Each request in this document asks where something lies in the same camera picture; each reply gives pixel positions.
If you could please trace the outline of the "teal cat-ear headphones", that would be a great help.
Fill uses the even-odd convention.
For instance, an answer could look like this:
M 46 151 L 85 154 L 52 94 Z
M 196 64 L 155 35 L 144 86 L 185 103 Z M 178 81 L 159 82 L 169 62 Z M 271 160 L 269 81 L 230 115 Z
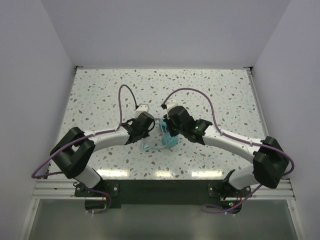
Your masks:
M 164 150 L 164 149 L 172 148 L 178 144 L 178 142 L 179 142 L 178 136 L 171 136 L 170 135 L 169 128 L 162 118 L 155 119 L 154 129 L 155 128 L 158 128 L 160 130 L 159 143 L 151 143 L 150 141 L 148 142 L 146 139 L 143 139 L 142 144 L 141 144 L 142 151 Z

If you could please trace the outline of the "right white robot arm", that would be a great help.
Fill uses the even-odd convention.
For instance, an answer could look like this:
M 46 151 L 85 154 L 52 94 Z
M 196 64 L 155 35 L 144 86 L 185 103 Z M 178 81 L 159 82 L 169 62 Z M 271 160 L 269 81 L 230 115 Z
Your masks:
M 244 137 L 223 129 L 204 119 L 194 119 L 183 106 L 174 106 L 163 117 L 171 136 L 182 135 L 191 143 L 223 149 L 250 163 L 233 169 L 222 181 L 223 192 L 230 197 L 241 189 L 260 184 L 275 189 L 285 174 L 289 158 L 276 139 Z

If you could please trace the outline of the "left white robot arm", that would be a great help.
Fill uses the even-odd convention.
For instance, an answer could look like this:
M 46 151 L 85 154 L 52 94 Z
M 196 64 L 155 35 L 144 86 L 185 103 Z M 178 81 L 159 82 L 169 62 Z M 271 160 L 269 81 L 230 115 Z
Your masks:
M 149 136 L 155 119 L 147 112 L 120 124 L 118 129 L 98 132 L 71 128 L 50 152 L 50 157 L 68 179 L 82 183 L 92 196 L 106 192 L 103 178 L 88 162 L 94 152 L 136 143 Z

